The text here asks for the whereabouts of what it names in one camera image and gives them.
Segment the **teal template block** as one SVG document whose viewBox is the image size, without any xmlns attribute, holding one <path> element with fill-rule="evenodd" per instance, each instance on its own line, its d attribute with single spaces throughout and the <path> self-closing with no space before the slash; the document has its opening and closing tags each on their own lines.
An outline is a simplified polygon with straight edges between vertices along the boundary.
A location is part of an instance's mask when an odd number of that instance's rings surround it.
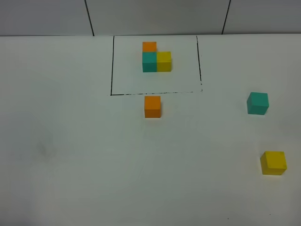
<svg viewBox="0 0 301 226">
<path fill-rule="evenodd" d="M 157 72 L 157 53 L 143 52 L 142 55 L 143 72 Z"/>
</svg>

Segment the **yellow template block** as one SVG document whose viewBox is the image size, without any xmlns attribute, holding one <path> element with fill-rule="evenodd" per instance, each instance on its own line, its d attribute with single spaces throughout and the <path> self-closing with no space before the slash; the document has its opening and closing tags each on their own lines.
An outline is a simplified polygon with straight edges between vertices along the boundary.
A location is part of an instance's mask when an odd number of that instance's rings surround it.
<svg viewBox="0 0 301 226">
<path fill-rule="evenodd" d="M 157 52 L 157 71 L 170 72 L 172 70 L 172 55 L 170 51 Z"/>
</svg>

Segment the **orange template block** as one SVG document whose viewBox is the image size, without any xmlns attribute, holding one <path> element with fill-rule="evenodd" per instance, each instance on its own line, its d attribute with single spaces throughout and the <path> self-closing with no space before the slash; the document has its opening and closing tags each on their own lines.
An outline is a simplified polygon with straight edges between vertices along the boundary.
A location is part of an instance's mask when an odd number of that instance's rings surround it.
<svg viewBox="0 0 301 226">
<path fill-rule="evenodd" d="M 157 43 L 156 42 L 143 42 L 143 52 L 156 52 Z"/>
</svg>

